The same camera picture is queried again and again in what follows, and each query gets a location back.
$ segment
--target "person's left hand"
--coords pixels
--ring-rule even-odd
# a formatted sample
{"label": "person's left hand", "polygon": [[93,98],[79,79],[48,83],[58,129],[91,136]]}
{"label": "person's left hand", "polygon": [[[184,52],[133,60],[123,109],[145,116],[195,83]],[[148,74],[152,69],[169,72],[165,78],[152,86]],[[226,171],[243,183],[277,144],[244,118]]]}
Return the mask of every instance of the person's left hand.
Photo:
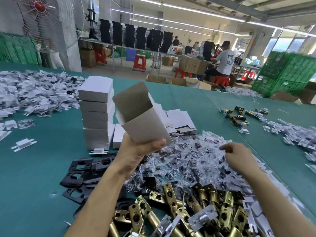
{"label": "person's left hand", "polygon": [[122,174],[127,180],[132,176],[135,169],[144,158],[163,148],[166,145],[166,140],[156,140],[147,144],[136,144],[130,136],[125,133],[121,147],[115,157],[111,167],[115,167],[116,171]]}

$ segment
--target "red fan hub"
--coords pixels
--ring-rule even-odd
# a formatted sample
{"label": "red fan hub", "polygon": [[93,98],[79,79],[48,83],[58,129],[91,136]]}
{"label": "red fan hub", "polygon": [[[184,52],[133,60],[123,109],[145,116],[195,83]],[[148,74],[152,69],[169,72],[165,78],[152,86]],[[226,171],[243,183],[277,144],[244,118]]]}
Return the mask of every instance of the red fan hub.
{"label": "red fan hub", "polygon": [[35,1],[34,2],[34,7],[39,11],[39,12],[45,12],[45,5],[41,1]]}

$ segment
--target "white t-shirt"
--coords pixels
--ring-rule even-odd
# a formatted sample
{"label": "white t-shirt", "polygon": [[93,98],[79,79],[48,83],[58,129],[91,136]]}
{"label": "white t-shirt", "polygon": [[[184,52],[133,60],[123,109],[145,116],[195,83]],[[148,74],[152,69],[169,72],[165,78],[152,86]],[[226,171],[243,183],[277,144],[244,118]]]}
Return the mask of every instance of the white t-shirt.
{"label": "white t-shirt", "polygon": [[229,75],[235,61],[235,52],[231,49],[227,49],[222,51],[215,59],[219,61],[216,70],[224,75]]}

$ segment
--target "black cap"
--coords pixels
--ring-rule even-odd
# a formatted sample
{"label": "black cap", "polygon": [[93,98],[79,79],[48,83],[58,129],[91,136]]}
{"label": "black cap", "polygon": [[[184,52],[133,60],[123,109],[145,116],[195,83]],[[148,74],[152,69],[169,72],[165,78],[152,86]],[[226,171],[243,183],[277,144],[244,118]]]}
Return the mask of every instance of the black cap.
{"label": "black cap", "polygon": [[221,47],[223,46],[227,46],[227,47],[230,46],[230,41],[224,41]]}

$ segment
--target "person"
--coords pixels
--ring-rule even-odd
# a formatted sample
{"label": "person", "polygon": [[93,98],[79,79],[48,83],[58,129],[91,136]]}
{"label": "person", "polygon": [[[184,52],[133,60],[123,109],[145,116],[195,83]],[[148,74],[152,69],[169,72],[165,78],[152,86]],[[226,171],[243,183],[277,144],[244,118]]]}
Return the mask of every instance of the person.
{"label": "person", "polygon": [[[136,144],[124,134],[117,156],[92,191],[65,237],[104,237],[124,182],[133,174],[144,155],[160,150],[166,140]],[[261,171],[251,150],[240,143],[220,147],[229,166],[250,184],[275,237],[316,236],[316,227],[300,213]]]}
{"label": "person", "polygon": [[178,40],[178,36],[176,36],[175,39],[174,39],[173,42],[172,42],[172,45],[173,45],[173,46],[178,46],[179,43],[180,43],[180,41]]}
{"label": "person", "polygon": [[198,41],[195,42],[195,44],[193,45],[193,48],[194,50],[197,50],[198,49]]}
{"label": "person", "polygon": [[230,49],[230,41],[224,41],[222,52],[216,58],[211,58],[211,62],[220,62],[217,68],[206,71],[205,79],[209,81],[210,76],[229,76],[235,61],[235,52]]}

